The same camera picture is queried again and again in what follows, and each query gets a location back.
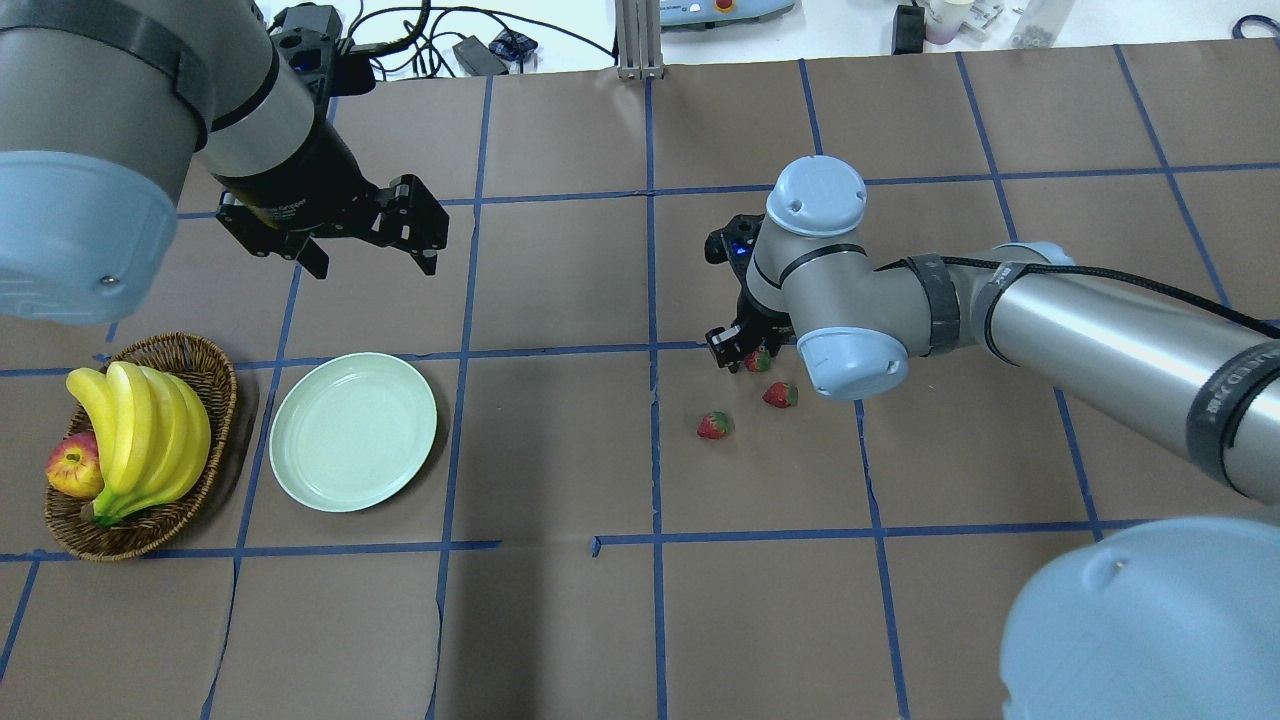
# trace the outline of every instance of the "blue device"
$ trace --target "blue device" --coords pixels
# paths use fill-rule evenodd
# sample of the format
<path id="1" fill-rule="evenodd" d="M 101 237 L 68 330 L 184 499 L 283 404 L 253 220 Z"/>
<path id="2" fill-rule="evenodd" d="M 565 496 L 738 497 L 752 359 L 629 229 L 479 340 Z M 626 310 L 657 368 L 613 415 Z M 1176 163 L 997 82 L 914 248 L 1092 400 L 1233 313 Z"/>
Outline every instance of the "blue device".
<path id="1" fill-rule="evenodd" d="M 716 27 L 781 15 L 795 4 L 795 0 L 663 0 L 658 13 L 662 27 Z"/>

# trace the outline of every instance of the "strawberry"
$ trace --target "strawberry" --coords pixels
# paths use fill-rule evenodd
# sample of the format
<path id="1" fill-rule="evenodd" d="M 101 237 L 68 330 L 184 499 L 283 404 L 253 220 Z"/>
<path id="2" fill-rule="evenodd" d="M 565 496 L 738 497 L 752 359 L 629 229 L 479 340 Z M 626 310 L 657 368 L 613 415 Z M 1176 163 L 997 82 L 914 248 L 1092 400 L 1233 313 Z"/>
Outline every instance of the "strawberry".
<path id="1" fill-rule="evenodd" d="M 698 425 L 698 437 L 707 439 L 721 439 L 733 432 L 733 420 L 728 415 L 716 410 L 703 415 L 703 421 Z"/>
<path id="2" fill-rule="evenodd" d="M 765 402 L 774 407 L 792 407 L 796 404 L 796 386 L 788 383 L 773 383 L 762 396 Z"/>
<path id="3" fill-rule="evenodd" d="M 756 347 L 742 363 L 749 373 L 763 373 L 773 366 L 773 356 L 763 347 Z"/>

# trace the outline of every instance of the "red apple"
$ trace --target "red apple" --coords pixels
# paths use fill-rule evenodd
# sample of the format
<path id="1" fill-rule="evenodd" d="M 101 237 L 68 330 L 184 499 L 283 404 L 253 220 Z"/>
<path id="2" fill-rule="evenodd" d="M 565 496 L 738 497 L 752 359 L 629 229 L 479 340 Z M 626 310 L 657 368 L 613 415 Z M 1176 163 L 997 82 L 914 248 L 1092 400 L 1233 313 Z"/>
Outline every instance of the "red apple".
<path id="1" fill-rule="evenodd" d="M 102 466 L 97 459 L 97 438 L 93 433 L 76 433 L 58 443 L 45 465 L 45 477 L 54 489 L 72 497 L 97 497 L 102 492 Z"/>

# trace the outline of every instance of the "wicker basket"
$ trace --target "wicker basket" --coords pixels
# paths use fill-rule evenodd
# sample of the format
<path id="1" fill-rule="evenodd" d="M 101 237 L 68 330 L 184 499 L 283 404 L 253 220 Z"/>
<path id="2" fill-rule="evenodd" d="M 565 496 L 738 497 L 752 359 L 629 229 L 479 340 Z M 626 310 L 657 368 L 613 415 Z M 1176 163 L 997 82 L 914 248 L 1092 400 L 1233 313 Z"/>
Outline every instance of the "wicker basket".
<path id="1" fill-rule="evenodd" d="M 128 560 L 160 547 L 200 512 L 219 478 L 237 398 L 236 369 L 221 348 L 202 337 L 186 333 L 151 337 L 125 347 L 113 360 L 147 365 L 186 380 L 205 404 L 212 438 L 205 471 L 187 495 L 140 510 L 110 528 L 81 519 L 86 501 L 52 487 L 45 489 L 45 524 L 59 544 L 82 560 L 104 562 Z M 67 437 L 91 429 L 88 415 L 77 405 Z"/>

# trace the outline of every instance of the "plate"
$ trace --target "plate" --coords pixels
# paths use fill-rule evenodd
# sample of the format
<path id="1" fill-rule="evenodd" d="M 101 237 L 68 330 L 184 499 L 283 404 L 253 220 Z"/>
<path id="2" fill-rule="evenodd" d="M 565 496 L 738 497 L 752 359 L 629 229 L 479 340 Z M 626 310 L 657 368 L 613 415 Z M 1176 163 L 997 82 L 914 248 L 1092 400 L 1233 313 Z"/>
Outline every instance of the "plate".
<path id="1" fill-rule="evenodd" d="M 435 395 L 380 352 L 320 365 L 284 396 L 268 451 L 275 479 L 307 507 L 349 512 L 396 495 L 435 442 Z"/>

